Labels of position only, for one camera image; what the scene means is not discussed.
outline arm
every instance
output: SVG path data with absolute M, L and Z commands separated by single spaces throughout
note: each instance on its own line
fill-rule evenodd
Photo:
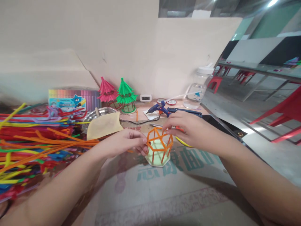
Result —
M 184 133 L 171 126 L 181 127 Z M 167 128 L 167 133 L 185 143 L 220 156 L 241 193 L 261 216 L 282 225 L 301 225 L 301 190 L 235 138 L 183 111 L 171 114 L 162 129 Z
M 107 158 L 132 147 L 145 156 L 148 152 L 146 142 L 147 139 L 142 133 L 130 129 L 108 137 L 77 158 L 49 184 L 5 216 L 0 221 L 1 226 L 61 225 Z

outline ceiling light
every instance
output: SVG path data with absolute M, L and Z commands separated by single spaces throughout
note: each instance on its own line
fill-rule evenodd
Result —
M 270 3 L 267 5 L 267 7 L 271 7 L 274 5 L 278 0 L 271 0 Z

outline green paper umbrella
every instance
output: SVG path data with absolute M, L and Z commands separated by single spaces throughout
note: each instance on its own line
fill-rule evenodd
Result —
M 121 78 L 120 87 L 118 90 L 117 102 L 120 104 L 129 104 L 137 99 L 138 95 L 134 94 L 135 90 L 132 89 L 124 80 Z

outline metal bowl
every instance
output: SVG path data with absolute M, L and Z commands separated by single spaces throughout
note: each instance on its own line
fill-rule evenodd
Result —
M 116 109 L 114 109 L 114 108 L 107 108 L 107 107 L 98 108 L 98 111 L 99 111 L 99 116 L 117 112 Z M 95 118 L 97 118 L 96 112 L 92 111 L 92 112 L 90 112 L 89 114 L 86 115 L 86 117 L 85 117 L 85 119 L 84 119 L 83 122 L 89 122 L 89 121 L 92 121 Z M 89 123 L 82 124 L 82 131 L 85 134 L 87 134 L 88 126 L 89 126 Z

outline glass table top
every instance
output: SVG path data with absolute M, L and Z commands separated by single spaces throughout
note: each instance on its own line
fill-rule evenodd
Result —
M 275 75 L 284 75 L 284 76 L 291 76 L 291 77 L 295 77 L 295 78 L 301 78 L 301 68 L 289 69 L 289 68 L 279 67 L 279 66 L 232 61 L 232 60 L 220 60 L 219 64 L 227 64 L 229 66 L 236 66 L 236 67 L 243 67 L 245 69 L 258 70 L 258 71 L 264 72 L 265 74 L 272 73 Z

